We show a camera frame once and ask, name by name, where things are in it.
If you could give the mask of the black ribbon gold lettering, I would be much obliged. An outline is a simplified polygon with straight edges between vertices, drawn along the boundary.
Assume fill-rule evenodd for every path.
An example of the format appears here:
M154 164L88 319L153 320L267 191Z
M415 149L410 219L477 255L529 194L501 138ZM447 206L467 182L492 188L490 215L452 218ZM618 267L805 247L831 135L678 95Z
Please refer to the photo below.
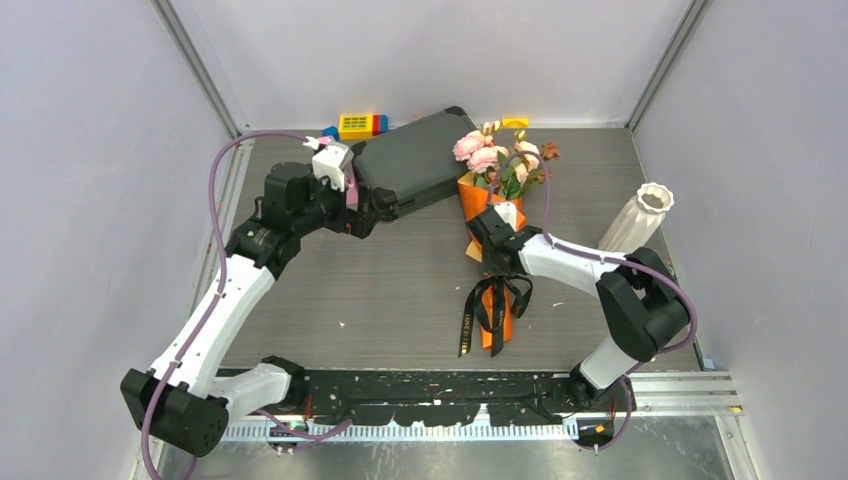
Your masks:
M532 294L533 282L520 275L488 276L475 284L463 307L457 357L471 352L476 326L482 348L491 357L500 354L512 339L514 321L524 315Z

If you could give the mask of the orange flower bouquet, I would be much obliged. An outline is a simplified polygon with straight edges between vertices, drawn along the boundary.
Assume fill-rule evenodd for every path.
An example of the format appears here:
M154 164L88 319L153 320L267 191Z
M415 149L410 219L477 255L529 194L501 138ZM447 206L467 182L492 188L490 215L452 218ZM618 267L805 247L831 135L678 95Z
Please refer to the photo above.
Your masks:
M515 133L510 147L496 143L495 134L501 122L485 122L459 139L453 147L455 159L463 163L468 173L458 181L464 219L470 221L490 203L510 201L519 210L519 227L526 223L522 197L531 187L549 178L542 164L561 156L554 142L537 146L527 140L527 133Z

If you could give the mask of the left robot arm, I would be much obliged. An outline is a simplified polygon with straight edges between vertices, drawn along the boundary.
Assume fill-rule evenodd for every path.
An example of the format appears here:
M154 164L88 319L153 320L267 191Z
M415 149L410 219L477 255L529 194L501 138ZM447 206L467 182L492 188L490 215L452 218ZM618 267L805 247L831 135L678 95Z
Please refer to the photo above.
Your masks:
M224 354L306 235L326 228L365 238L376 222L352 167L318 162L273 166L254 214L233 230L224 266L186 325L150 368L131 369L122 379L120 391L135 425L203 457L233 421L268 406L284 414L298 412L309 388L302 366L268 356L220 380Z

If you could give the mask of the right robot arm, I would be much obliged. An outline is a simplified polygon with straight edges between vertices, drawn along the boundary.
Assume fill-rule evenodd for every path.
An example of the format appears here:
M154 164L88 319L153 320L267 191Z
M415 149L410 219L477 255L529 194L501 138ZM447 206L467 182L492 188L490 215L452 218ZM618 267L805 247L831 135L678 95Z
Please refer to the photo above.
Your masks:
M569 374L575 405L596 410L611 386L661 353L696 323L691 299L655 251L608 252L560 240L546 230L519 226L509 202L489 205L467 226L480 244L489 274L509 279L541 277L596 298L607 337Z

